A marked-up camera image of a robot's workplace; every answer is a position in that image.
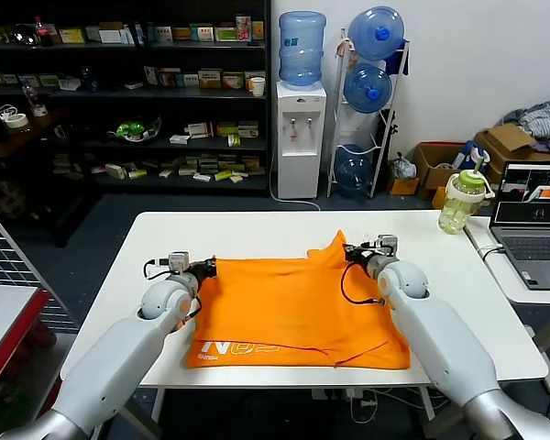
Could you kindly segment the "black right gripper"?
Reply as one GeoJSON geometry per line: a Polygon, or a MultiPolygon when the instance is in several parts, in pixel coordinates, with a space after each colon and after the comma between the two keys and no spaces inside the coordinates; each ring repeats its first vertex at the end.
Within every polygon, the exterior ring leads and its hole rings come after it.
{"type": "Polygon", "coordinates": [[[371,248],[368,246],[355,246],[345,245],[345,261],[359,265],[360,267],[367,267],[369,260],[371,259],[371,248]]]}

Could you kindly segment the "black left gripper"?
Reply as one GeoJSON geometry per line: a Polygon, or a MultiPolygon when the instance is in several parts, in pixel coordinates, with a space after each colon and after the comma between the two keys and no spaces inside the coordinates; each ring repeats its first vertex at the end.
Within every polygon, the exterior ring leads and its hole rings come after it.
{"type": "Polygon", "coordinates": [[[190,273],[197,280],[206,280],[216,277],[216,259],[208,258],[202,261],[195,261],[190,265],[190,273]]]}

